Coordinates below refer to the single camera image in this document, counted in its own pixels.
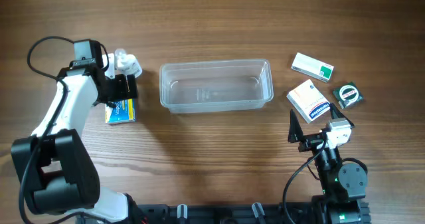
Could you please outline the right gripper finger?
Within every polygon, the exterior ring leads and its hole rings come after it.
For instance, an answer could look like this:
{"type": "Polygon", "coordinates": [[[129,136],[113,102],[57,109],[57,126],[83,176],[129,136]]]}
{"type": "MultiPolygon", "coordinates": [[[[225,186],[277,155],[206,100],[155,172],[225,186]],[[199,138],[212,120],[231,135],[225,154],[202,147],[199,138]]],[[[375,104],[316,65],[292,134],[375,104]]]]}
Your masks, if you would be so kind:
{"type": "Polygon", "coordinates": [[[293,109],[290,110],[290,127],[288,132],[288,142],[296,143],[303,141],[303,131],[299,124],[296,113],[293,109]]]}
{"type": "Polygon", "coordinates": [[[351,128],[354,128],[354,123],[352,123],[352,121],[350,121],[350,119],[348,119],[337,107],[336,105],[334,105],[334,103],[330,103],[329,104],[330,107],[330,113],[331,113],[331,119],[332,120],[336,120],[336,119],[345,119],[346,121],[348,121],[348,123],[350,124],[351,128]]]}

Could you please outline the dark green tape packet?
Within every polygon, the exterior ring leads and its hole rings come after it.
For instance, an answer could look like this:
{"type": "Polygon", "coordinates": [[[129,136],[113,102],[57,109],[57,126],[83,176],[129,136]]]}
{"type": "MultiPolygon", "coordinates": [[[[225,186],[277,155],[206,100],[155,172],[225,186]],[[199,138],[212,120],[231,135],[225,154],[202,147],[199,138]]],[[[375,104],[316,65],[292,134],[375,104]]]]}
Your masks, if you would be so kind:
{"type": "Polygon", "coordinates": [[[342,109],[354,106],[364,100],[364,96],[354,82],[337,87],[333,90],[333,95],[342,109]]]}

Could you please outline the white Hansaplast plaster box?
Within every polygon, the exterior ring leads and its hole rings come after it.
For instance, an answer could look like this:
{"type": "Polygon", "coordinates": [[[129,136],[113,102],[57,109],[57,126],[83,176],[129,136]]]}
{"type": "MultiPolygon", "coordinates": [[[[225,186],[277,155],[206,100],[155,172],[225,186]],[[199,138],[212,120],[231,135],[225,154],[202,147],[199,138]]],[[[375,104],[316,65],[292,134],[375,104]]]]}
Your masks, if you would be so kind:
{"type": "Polygon", "coordinates": [[[330,102],[311,80],[289,91],[287,98],[307,123],[311,123],[330,110],[330,102]]]}

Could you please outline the blue yellow VapoDrops box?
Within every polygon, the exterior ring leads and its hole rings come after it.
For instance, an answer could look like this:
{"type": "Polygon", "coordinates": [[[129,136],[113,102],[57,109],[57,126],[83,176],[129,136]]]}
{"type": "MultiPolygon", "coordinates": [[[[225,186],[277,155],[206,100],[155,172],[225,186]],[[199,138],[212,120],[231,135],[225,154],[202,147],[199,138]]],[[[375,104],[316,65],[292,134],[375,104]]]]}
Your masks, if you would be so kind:
{"type": "Polygon", "coordinates": [[[135,107],[133,99],[114,102],[115,108],[105,105],[105,123],[120,124],[127,122],[135,122],[135,107]]]}

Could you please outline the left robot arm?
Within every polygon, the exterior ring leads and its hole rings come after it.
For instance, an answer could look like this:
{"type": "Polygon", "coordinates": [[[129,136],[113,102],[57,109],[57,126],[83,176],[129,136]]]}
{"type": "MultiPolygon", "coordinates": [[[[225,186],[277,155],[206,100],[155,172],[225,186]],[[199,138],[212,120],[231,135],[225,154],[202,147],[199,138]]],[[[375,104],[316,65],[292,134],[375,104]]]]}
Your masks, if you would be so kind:
{"type": "Polygon", "coordinates": [[[27,138],[11,146],[20,182],[19,213],[59,215],[59,223],[76,217],[81,223],[148,223],[132,197],[100,185],[98,172],[82,140],[91,107],[137,97],[132,74],[107,76],[111,68],[105,46],[92,39],[72,42],[75,58],[51,78],[57,90],[46,116],[27,138]]]}

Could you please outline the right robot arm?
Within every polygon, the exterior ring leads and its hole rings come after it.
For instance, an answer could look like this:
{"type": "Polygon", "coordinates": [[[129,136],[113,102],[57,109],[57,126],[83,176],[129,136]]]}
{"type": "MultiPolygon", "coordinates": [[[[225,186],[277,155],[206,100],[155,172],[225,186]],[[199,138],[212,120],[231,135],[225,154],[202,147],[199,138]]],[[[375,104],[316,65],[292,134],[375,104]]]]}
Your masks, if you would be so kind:
{"type": "Polygon", "coordinates": [[[321,184],[321,195],[311,198],[310,213],[313,223],[366,223],[370,214],[362,199],[366,196],[368,168],[356,158],[342,158],[338,147],[349,142],[355,128],[338,108],[329,105],[331,119],[316,134],[305,135],[293,110],[290,111],[288,142],[299,144],[298,151],[311,152],[309,157],[291,175],[282,194],[282,209],[289,223],[295,223],[288,207],[287,195],[292,181],[313,163],[317,174],[313,177],[321,184]]]}

